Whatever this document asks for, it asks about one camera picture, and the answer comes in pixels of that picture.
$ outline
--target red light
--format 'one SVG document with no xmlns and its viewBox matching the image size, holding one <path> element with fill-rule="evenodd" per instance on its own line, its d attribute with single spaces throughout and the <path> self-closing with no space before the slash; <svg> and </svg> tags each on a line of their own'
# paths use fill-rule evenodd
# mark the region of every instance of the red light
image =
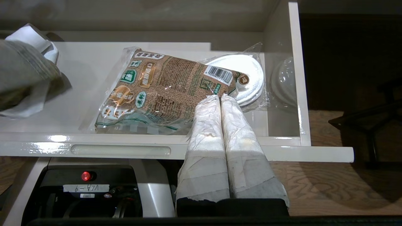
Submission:
<svg viewBox="0 0 402 226">
<path fill-rule="evenodd" d="M 83 173 L 81 174 L 81 179 L 82 179 L 83 181 L 89 181 L 89 180 L 91 179 L 91 177 L 92 177 L 92 175 L 91 175 L 89 172 L 87 172 L 87 171 L 85 171 L 85 172 L 83 172 Z"/>
</svg>

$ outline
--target brown food package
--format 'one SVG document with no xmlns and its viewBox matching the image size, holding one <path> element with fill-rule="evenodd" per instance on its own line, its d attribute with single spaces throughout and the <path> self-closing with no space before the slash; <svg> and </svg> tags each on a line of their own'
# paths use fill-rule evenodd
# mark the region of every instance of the brown food package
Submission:
<svg viewBox="0 0 402 226">
<path fill-rule="evenodd" d="M 207 95 L 230 93 L 241 75 L 138 49 L 104 103 L 96 125 L 116 125 L 133 117 L 136 121 L 134 112 L 141 112 L 149 124 L 157 126 L 191 120 L 199 101 Z"/>
</svg>

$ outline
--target price label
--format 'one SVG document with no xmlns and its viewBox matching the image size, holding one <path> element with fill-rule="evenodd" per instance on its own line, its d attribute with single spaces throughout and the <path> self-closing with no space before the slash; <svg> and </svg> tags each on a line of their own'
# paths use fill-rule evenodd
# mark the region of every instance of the price label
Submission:
<svg viewBox="0 0 402 226">
<path fill-rule="evenodd" d="M 63 185 L 63 191 L 70 193 L 108 192 L 109 185 Z"/>
</svg>

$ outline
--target white drawer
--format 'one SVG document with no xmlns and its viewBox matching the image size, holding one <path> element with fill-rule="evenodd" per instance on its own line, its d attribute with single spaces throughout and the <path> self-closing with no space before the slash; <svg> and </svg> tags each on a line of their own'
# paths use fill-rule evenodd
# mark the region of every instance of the white drawer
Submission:
<svg viewBox="0 0 402 226">
<path fill-rule="evenodd" d="M 98 14 L 92 15 L 94 9 L 84 11 L 83 2 L 66 2 L 69 7 L 57 17 L 59 27 L 57 19 L 34 25 L 52 30 L 88 30 L 90 26 L 107 30 L 110 21 L 113 21 L 112 14 L 115 14 L 107 10 L 109 3 L 94 6 Z M 96 108 L 102 104 L 106 91 L 103 82 L 122 49 L 139 46 L 147 51 L 197 61 L 242 51 L 262 41 L 264 53 L 261 53 L 261 60 L 267 81 L 275 65 L 293 56 L 298 106 L 286 110 L 272 107 L 268 111 L 246 113 L 267 158 L 278 161 L 352 162 L 352 148 L 311 147 L 297 3 L 287 0 L 255 1 L 246 12 L 227 13 L 227 17 L 215 16 L 213 10 L 204 17 L 175 12 L 179 11 L 177 4 L 188 8 L 193 3 L 200 7 L 197 2 L 172 0 L 173 8 L 169 9 L 172 12 L 163 18 L 164 21 L 145 17 L 144 23 L 137 27 L 135 23 L 138 21 L 134 21 L 139 20 L 137 17 L 114 15 L 116 29 L 139 31 L 53 31 L 65 41 L 55 42 L 60 51 L 58 66 L 69 78 L 72 90 L 47 102 L 42 112 L 30 118 L 0 119 L 0 155 L 184 159 L 187 149 L 185 135 L 92 134 L 91 131 L 79 130 L 88 108 L 92 109 L 90 114 L 94 119 L 97 116 Z M 208 9 L 227 9 L 228 6 L 225 8 L 222 4 L 229 4 L 229 10 L 236 12 L 248 2 L 217 0 L 207 1 L 206 4 L 209 4 Z M 113 6 L 114 12 L 127 11 L 124 3 L 132 4 L 122 0 L 119 5 Z M 77 10 L 72 16 L 70 11 L 74 8 Z M 191 20 L 185 21 L 183 18 L 186 17 Z M 191 24 L 196 31 L 188 31 Z"/>
</svg>

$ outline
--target open drawer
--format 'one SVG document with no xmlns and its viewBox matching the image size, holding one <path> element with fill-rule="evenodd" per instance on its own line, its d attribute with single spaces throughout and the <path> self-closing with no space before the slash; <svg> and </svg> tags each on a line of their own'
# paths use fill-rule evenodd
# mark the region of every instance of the open drawer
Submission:
<svg viewBox="0 0 402 226">
<path fill-rule="evenodd" d="M 246 113 L 267 158 L 353 161 L 352 148 L 311 147 L 297 2 L 170 0 L 152 4 L 65 1 L 51 6 L 58 10 L 57 17 L 26 21 L 52 31 L 49 37 L 63 40 L 53 41 L 60 52 L 58 67 L 69 78 L 72 90 L 47 102 L 43 111 L 30 118 L 0 119 L 0 155 L 184 159 L 186 135 L 79 130 L 88 106 L 102 104 L 106 91 L 102 84 L 123 48 L 139 46 L 198 61 L 243 51 L 261 41 L 267 86 L 277 64 L 293 57 L 297 95 L 297 107 L 275 107 L 280 103 L 273 99 L 267 111 Z M 24 19 L 22 12 L 3 15 L 0 21 L 10 27 L 0 29 L 17 29 L 19 25 L 11 26 Z"/>
</svg>

